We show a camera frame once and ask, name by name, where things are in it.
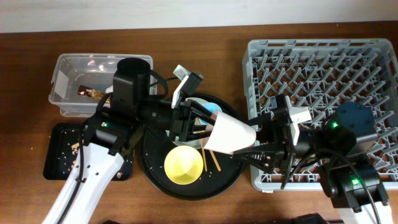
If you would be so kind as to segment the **yellow bowl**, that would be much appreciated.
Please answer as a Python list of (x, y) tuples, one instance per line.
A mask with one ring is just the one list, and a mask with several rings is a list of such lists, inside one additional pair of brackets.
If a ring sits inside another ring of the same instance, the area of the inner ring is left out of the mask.
[(201, 154), (191, 146), (177, 146), (165, 157), (166, 176), (175, 184), (188, 185), (201, 176), (204, 163)]

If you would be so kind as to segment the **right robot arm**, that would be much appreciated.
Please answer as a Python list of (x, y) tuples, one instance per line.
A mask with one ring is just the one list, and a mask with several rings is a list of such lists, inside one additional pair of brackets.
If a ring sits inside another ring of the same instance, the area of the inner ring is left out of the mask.
[(265, 173), (279, 169), (281, 189), (300, 169), (326, 160), (318, 167), (320, 184), (344, 223), (392, 223), (387, 190), (367, 155), (379, 139), (372, 111), (361, 103), (343, 103), (321, 129), (300, 130), (310, 118), (307, 107), (274, 96), (271, 113), (247, 122), (261, 127), (260, 144), (233, 152), (233, 158)]

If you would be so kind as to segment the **pink cup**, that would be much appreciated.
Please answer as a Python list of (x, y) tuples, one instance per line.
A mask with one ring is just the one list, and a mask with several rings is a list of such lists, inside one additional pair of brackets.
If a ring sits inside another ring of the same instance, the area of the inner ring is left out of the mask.
[(211, 118), (215, 124), (206, 125), (206, 131), (211, 134), (203, 140), (204, 149), (232, 155), (256, 142), (256, 130), (242, 121), (218, 110)]

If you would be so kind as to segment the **grey plate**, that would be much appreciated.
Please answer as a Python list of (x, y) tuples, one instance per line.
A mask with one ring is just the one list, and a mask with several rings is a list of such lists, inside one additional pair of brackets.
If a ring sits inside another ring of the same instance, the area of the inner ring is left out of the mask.
[(177, 146), (201, 148), (201, 140), (210, 136), (210, 131), (206, 131), (206, 125), (215, 124), (212, 114), (196, 100), (183, 100), (176, 108), (171, 109), (169, 121), (165, 125), (169, 139)]

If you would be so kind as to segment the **blue cup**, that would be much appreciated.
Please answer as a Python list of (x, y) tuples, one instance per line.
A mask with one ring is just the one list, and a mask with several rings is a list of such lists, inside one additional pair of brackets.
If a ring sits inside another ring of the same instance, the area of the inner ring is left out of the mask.
[[(215, 111), (222, 111), (221, 107), (219, 105), (217, 105), (216, 103), (212, 103), (212, 102), (207, 102), (202, 104), (202, 106), (204, 106), (207, 110), (209, 110), (210, 112), (214, 113)], [(208, 124), (206, 121), (199, 119), (198, 120), (199, 124)]]

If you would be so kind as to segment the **wooden chopstick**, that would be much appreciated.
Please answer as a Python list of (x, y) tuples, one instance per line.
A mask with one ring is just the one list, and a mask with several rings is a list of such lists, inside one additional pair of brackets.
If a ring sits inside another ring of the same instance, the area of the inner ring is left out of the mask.
[(200, 146), (201, 146), (201, 154), (202, 154), (202, 159), (203, 159), (203, 165), (204, 165), (204, 168), (205, 168), (205, 172), (207, 172), (208, 169), (207, 169), (207, 163), (206, 163), (205, 149), (203, 147), (203, 139), (200, 139)]
[(215, 156), (215, 153), (213, 151), (209, 151), (209, 152), (210, 152), (211, 158), (213, 159), (213, 162), (215, 163), (215, 166), (216, 166), (218, 172), (220, 172), (221, 171), (221, 167), (220, 167), (220, 165), (218, 163), (218, 160), (217, 160), (217, 158)]

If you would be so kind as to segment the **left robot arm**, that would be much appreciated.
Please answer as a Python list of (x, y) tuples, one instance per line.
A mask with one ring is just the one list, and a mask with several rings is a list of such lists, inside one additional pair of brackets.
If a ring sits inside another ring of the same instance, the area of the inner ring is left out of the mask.
[(168, 131), (162, 141), (193, 141), (208, 137), (195, 118), (215, 123), (211, 112), (190, 99), (203, 76), (176, 69), (185, 75), (166, 101), (166, 93), (150, 94), (150, 79), (168, 91), (167, 81), (140, 58), (124, 58), (113, 76), (113, 91), (105, 94), (95, 113), (79, 128), (79, 152), (68, 179), (44, 223), (88, 223), (105, 188), (128, 155), (151, 128)]

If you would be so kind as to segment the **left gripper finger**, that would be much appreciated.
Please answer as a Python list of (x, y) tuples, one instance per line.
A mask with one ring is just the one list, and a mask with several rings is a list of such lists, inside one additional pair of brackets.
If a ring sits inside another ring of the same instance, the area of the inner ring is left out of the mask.
[(197, 101), (186, 100), (186, 105), (190, 106), (190, 109), (194, 111), (204, 121), (213, 121), (212, 113), (207, 110), (204, 106), (199, 104)]
[(186, 142), (201, 140), (210, 137), (214, 126), (211, 124), (201, 124), (201, 125), (194, 125), (194, 127), (188, 131)]

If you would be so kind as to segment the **white napkin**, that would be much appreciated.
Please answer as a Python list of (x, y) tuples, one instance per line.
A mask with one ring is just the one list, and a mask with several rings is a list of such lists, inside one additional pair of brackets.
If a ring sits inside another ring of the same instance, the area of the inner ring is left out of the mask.
[(105, 90), (105, 92), (106, 92), (106, 93), (111, 93), (111, 92), (113, 92), (113, 86), (108, 87), (108, 88)]

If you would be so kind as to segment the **gold snack wrapper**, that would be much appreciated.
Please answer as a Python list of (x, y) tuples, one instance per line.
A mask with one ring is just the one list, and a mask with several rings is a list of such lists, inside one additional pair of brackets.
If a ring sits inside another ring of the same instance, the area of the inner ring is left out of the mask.
[(90, 87), (87, 87), (84, 85), (80, 85), (78, 88), (78, 95), (87, 96), (87, 97), (90, 97), (95, 100), (100, 100), (100, 99), (102, 99), (102, 97), (104, 97), (106, 95), (106, 93), (103, 91), (95, 90), (93, 88), (90, 88)]

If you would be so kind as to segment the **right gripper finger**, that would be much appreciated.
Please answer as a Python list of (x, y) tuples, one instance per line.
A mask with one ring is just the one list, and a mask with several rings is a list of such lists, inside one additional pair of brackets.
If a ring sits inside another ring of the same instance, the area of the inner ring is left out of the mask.
[(246, 122), (247, 125), (249, 126), (260, 126), (260, 127), (265, 127), (269, 128), (272, 124), (272, 116), (271, 113), (264, 113), (261, 114), (258, 117), (255, 117), (253, 119), (250, 119), (249, 121)]
[(261, 144), (233, 152), (233, 158), (252, 165), (265, 173), (275, 169), (279, 148), (276, 143)]

